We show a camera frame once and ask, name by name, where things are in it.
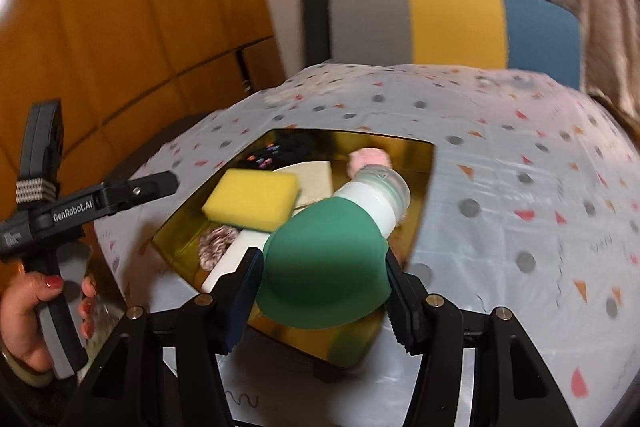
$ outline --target bracelet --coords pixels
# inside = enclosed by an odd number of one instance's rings
[[[14,375],[20,378],[20,380],[22,380],[25,384],[40,389],[43,387],[47,387],[53,380],[53,371],[50,370],[46,373],[37,373],[36,371],[28,367],[25,363],[16,360],[4,345],[1,337],[0,352],[2,352],[2,356],[6,360],[6,364],[14,372]]]

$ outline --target human hand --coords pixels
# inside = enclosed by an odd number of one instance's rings
[[[44,338],[38,328],[34,308],[40,302],[53,300],[62,293],[63,279],[58,275],[44,276],[29,272],[16,276],[0,300],[0,337],[14,359],[25,363],[37,373],[45,373],[53,367],[53,361]],[[90,318],[95,283],[89,277],[82,280],[85,298],[78,306],[83,322],[80,328],[86,339],[94,334]]]

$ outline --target chair backrest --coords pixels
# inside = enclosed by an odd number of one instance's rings
[[[545,0],[331,0],[332,60],[539,71],[580,86],[580,25]]]

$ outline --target yellow sponge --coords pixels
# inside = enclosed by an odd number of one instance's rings
[[[202,211],[217,223],[273,232],[289,219],[298,191],[295,174],[229,169]]]

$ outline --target finger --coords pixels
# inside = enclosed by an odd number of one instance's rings
[[[2,307],[12,309],[14,313],[26,315],[35,306],[50,301],[60,295],[64,280],[60,275],[47,275],[29,272],[18,275],[2,295]]]
[[[89,298],[93,298],[98,295],[93,277],[89,276],[82,279],[82,293]]]
[[[78,312],[83,319],[89,318],[91,310],[94,307],[94,300],[90,298],[82,299],[82,302],[78,304]]]
[[[92,321],[85,321],[80,326],[80,333],[82,336],[89,340],[92,336],[94,336],[95,326]]]

